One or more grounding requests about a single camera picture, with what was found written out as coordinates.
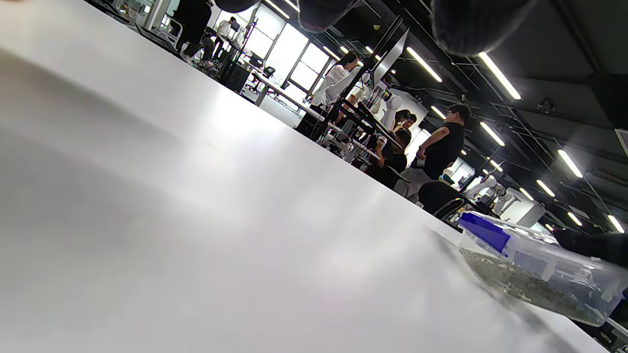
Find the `office chair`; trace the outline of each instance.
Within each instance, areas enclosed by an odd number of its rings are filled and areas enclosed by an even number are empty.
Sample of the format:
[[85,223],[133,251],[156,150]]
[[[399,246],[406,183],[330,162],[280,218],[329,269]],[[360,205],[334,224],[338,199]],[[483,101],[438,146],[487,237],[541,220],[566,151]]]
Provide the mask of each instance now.
[[419,189],[419,201],[425,212],[440,220],[445,220],[467,203],[459,191],[438,180],[423,184]]
[[[275,73],[275,71],[276,70],[274,69],[274,67],[268,66],[268,67],[266,67],[264,69],[264,71],[262,71],[262,76],[266,77],[267,79],[270,79],[273,76],[273,74]],[[248,88],[252,92],[259,93],[257,88],[259,87],[260,83],[261,82],[258,79],[253,78],[253,82],[251,82],[250,85],[246,85],[246,88]]]

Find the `man in black shirt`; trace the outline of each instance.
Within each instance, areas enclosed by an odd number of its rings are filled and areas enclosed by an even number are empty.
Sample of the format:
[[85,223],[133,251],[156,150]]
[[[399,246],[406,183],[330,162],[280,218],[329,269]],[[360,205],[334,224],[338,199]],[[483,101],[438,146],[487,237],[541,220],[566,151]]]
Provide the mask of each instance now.
[[418,201],[423,184],[437,180],[460,155],[464,144],[464,126],[469,119],[469,109],[455,104],[447,109],[445,124],[419,147],[410,168],[401,175],[411,183],[397,182],[394,190],[412,202]]
[[375,153],[377,153],[379,159],[371,158],[371,165],[364,173],[385,186],[393,188],[397,182],[398,176],[391,168],[397,173],[401,173],[406,169],[408,159],[405,153],[406,147],[410,144],[411,139],[412,135],[408,130],[399,130],[395,133],[395,141],[397,141],[402,148],[398,148],[396,145],[388,142],[382,149],[381,141],[377,141]]

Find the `blue lid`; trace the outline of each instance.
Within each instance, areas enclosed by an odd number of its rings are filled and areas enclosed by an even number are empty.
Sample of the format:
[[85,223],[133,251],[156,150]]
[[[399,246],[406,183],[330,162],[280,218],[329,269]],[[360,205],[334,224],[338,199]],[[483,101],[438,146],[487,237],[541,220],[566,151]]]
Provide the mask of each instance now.
[[508,240],[510,240],[510,235],[506,234],[501,227],[496,226],[489,219],[476,213],[463,213],[458,224],[500,253],[504,250]]

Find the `clear plastic box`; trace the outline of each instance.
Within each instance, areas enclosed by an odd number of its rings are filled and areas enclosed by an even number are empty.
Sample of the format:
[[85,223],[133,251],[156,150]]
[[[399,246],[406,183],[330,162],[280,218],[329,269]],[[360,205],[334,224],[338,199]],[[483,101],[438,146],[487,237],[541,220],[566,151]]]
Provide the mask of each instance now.
[[532,229],[476,212],[465,212],[458,225],[459,250],[485,285],[573,320],[603,325],[628,287],[628,270]]

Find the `fluorescent light tube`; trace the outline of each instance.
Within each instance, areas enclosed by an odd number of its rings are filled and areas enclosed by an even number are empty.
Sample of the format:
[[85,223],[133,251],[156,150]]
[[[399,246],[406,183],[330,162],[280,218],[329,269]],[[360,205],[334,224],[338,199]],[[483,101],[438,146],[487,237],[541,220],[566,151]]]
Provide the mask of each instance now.
[[264,0],[264,1],[266,1],[266,3],[269,4],[273,9],[277,10],[277,12],[281,14],[282,16],[284,16],[286,19],[290,19],[290,16],[288,16],[287,13],[283,12],[283,10],[280,9],[279,6],[275,5],[271,0]]
[[499,144],[499,146],[505,146],[506,144],[502,141],[501,138],[490,128],[490,126],[486,125],[485,122],[480,121],[480,125],[486,130],[487,133]]
[[432,106],[432,110],[436,112],[436,114],[438,114],[438,116],[442,117],[443,119],[447,119],[447,117],[441,113],[438,108],[436,108],[435,106]]
[[288,5],[290,5],[290,7],[292,7],[293,9],[295,9],[296,12],[300,13],[301,10],[299,10],[299,7],[297,5],[295,5],[292,1],[290,0],[283,0],[286,3],[288,3]]
[[615,229],[617,229],[618,232],[620,232],[620,233],[624,232],[624,228],[622,227],[621,224],[619,224],[617,219],[615,217],[613,217],[613,215],[609,214],[609,219],[610,219],[610,222],[613,223],[613,225],[615,226]]
[[582,227],[582,222],[580,222],[580,220],[578,220],[578,219],[576,218],[576,215],[575,215],[575,214],[573,214],[573,213],[571,213],[571,212],[567,212],[567,215],[568,215],[569,217],[571,217],[571,219],[573,219],[573,221],[574,221],[574,222],[576,222],[576,224],[577,224],[577,225],[579,225],[580,227]]
[[537,180],[536,183],[543,188],[543,190],[545,190],[546,193],[548,193],[549,196],[552,197],[556,197],[556,195],[550,190],[550,188],[548,188],[547,185],[545,185],[545,183],[543,183],[541,180]]
[[517,92],[517,90],[514,89],[514,86],[510,83],[510,81],[508,81],[506,76],[499,70],[499,68],[497,67],[497,65],[495,65],[493,60],[489,58],[488,54],[480,53],[480,59],[482,59],[484,63],[486,64],[486,66],[488,66],[489,69],[493,71],[493,74],[497,77],[499,82],[501,82],[501,84],[508,91],[508,93],[510,93],[512,98],[521,99],[521,95],[519,94],[519,92]]
[[576,177],[582,178],[582,173],[580,173],[580,170],[576,166],[576,163],[574,163],[571,160],[571,158],[569,158],[569,155],[567,154],[567,152],[563,151],[562,149],[559,149],[558,154],[561,157],[563,157],[563,160],[565,161],[565,163],[567,163],[567,165],[569,166],[569,169],[571,169],[571,171],[576,175]]
[[423,58],[421,58],[412,48],[407,47],[406,50],[416,59],[416,61],[419,62],[419,64],[421,64],[421,66],[425,70],[427,70],[427,72],[430,73],[430,75],[432,75],[432,77],[434,77],[436,81],[443,82],[443,79],[441,79],[440,76],[438,76],[438,74],[434,70],[432,70],[428,63],[426,63],[425,60],[423,60]]
[[522,194],[524,194],[527,198],[529,198],[529,199],[530,199],[530,201],[534,201],[534,199],[532,198],[532,195],[530,195],[530,194],[526,191],[526,189],[524,189],[524,188],[519,188],[519,191],[520,191]]

